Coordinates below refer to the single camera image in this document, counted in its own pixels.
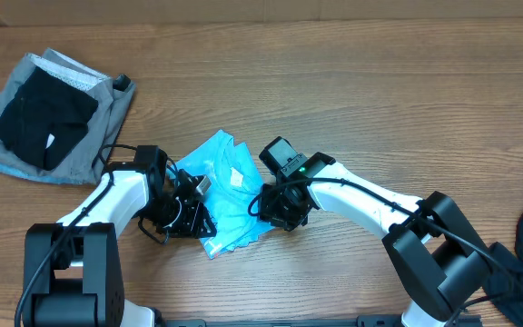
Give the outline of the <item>light blue printed t-shirt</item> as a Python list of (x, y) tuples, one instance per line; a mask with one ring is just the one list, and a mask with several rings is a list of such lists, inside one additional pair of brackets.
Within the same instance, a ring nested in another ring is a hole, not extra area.
[(193, 176), (204, 174), (211, 181), (202, 200), (217, 229), (214, 237), (201, 239), (209, 258), (246, 247), (272, 229), (269, 223), (248, 215), (263, 180), (247, 144), (236, 144), (231, 134), (220, 130), (176, 167)]

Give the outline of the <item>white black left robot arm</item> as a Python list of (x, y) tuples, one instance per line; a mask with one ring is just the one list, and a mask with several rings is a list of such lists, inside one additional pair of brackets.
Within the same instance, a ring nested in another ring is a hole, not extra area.
[(126, 299), (118, 238), (132, 219), (150, 222), (155, 231), (148, 236), (160, 245), (214, 236), (202, 202), (211, 181), (178, 169), (156, 145), (133, 152), (131, 162), (101, 157), (101, 181), (90, 196), (56, 223), (36, 223), (27, 231), (16, 326), (165, 324), (159, 310)]

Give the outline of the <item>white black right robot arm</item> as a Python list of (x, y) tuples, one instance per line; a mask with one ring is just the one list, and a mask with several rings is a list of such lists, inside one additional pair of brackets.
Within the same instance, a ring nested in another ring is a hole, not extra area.
[(342, 215), (379, 239), (411, 298), (400, 316), (366, 315), (362, 326), (479, 326), (469, 297), (494, 271), (488, 248), (444, 193), (421, 199), (395, 193), (350, 172), (323, 153), (306, 157), (282, 137), (261, 152), (276, 181), (265, 184), (248, 213), (287, 232), (311, 210)]

